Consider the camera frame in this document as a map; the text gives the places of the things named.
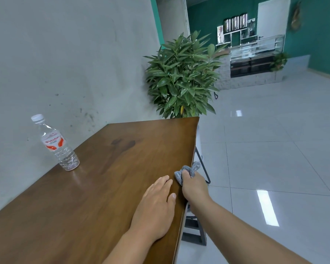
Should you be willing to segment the person's left forearm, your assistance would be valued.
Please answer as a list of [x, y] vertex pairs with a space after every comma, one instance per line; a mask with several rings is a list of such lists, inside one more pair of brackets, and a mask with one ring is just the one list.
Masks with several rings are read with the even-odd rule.
[[152, 232], [129, 229], [102, 264], [143, 264], [157, 239]]

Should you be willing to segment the brown wall decoration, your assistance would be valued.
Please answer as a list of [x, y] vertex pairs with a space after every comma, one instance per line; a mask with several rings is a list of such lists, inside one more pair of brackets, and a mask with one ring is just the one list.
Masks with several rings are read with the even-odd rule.
[[302, 25], [301, 18], [300, 18], [300, 11], [301, 11], [301, 1], [297, 1], [292, 10], [292, 16], [290, 20], [290, 30], [291, 31], [298, 31]]

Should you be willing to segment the glass display case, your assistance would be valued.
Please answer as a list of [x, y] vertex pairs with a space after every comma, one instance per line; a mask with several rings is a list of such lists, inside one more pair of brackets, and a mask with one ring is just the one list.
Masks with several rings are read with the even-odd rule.
[[275, 35], [232, 47], [230, 49], [230, 61], [235, 63], [259, 57], [274, 56], [283, 52], [284, 42], [285, 35]]

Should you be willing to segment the white metal shelf rack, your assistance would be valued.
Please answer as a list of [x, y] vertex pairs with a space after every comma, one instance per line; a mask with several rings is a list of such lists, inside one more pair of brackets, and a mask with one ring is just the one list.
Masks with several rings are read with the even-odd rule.
[[244, 44], [254, 42], [258, 39], [257, 35], [254, 35], [254, 31], [250, 33], [249, 28], [231, 31], [230, 33], [224, 33], [224, 43], [216, 44], [216, 47], [225, 45], [226, 47], [237, 47]]

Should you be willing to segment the clear plastic water bottle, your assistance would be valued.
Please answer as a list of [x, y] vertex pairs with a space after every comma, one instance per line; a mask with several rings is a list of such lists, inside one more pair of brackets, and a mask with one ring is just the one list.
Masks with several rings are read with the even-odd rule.
[[72, 171], [80, 164], [74, 150], [67, 144], [61, 132], [46, 123], [42, 114], [31, 117], [31, 120], [38, 126], [40, 140], [57, 159], [59, 165], [65, 171]]

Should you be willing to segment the dark grey stool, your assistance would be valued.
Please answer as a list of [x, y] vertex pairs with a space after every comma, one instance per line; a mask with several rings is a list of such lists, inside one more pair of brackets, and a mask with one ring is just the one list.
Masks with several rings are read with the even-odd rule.
[[207, 233], [194, 214], [191, 212], [189, 203], [185, 210], [185, 220], [182, 227], [181, 241], [201, 246], [207, 246]]

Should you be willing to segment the black metal table leg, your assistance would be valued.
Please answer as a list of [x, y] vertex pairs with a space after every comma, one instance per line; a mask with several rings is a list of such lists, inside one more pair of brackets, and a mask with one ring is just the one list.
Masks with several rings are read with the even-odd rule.
[[202, 167], [202, 169], [204, 170], [204, 173], [205, 173], [205, 175], [206, 175], [206, 177], [207, 177], [206, 183], [207, 183], [208, 185], [210, 185], [210, 184], [211, 184], [211, 179], [210, 179], [210, 177], [209, 177], [209, 175], [208, 175], [208, 173], [207, 173], [206, 167], [205, 167], [205, 165], [204, 165], [204, 163], [203, 163], [203, 160], [202, 160], [202, 156], [200, 155], [197, 146], [195, 147], [195, 153], [197, 154], [198, 159], [199, 159], [200, 164], [201, 164], [201, 167]]

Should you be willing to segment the grey cleaning cloth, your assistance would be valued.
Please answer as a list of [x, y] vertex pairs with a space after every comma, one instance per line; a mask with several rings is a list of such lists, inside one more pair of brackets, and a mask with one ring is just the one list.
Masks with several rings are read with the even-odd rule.
[[182, 172], [186, 170], [190, 177], [193, 178], [195, 176], [195, 172], [201, 167], [200, 162], [194, 162], [192, 166], [184, 165], [180, 171], [174, 172], [175, 178], [180, 186], [183, 186], [183, 178], [182, 178]]

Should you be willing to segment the person's right forearm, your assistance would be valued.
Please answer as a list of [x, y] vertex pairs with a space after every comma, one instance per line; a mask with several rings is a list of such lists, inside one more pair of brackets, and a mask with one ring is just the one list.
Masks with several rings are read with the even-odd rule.
[[210, 197], [189, 202], [191, 211], [229, 264], [312, 264], [250, 226]]

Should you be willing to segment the person's right hand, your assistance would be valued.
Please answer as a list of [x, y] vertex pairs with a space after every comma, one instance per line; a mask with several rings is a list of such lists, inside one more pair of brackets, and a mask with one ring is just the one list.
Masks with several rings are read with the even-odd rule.
[[196, 171], [194, 178], [195, 184], [193, 187], [182, 187], [183, 195], [189, 202], [190, 206], [193, 207], [193, 210], [212, 201], [204, 177]]

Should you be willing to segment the large green leafy plant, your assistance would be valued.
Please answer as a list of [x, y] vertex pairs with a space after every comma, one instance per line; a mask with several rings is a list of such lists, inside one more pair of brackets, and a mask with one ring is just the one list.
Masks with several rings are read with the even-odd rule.
[[164, 119], [207, 115], [208, 111], [216, 114], [210, 102], [219, 91], [214, 84], [221, 66], [219, 51], [225, 46], [206, 46], [208, 35], [199, 38], [199, 34], [181, 34], [162, 44], [156, 55], [144, 56], [149, 63], [145, 70], [148, 95]]

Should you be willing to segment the person's left hand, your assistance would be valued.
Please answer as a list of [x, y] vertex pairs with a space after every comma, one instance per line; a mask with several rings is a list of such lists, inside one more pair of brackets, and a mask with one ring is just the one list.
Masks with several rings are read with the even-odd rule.
[[175, 209], [167, 199], [173, 180], [168, 175], [157, 179], [145, 192], [132, 218], [130, 229], [152, 232], [161, 239], [170, 229]]

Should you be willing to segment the stone-clad counter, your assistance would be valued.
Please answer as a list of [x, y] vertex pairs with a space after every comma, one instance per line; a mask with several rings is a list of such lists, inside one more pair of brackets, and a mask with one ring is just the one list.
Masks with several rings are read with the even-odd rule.
[[230, 48], [225, 49], [219, 58], [221, 66], [215, 70], [218, 79], [214, 87], [228, 90], [282, 82], [282, 71], [272, 71], [275, 55], [270, 50], [242, 56]]

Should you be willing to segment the small green potted plant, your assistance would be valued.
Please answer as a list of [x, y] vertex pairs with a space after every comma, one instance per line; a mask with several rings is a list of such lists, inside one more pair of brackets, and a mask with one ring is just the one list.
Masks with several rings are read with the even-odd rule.
[[283, 70], [288, 58], [288, 54], [284, 52], [274, 55], [273, 62], [270, 64], [270, 71], [277, 72]]

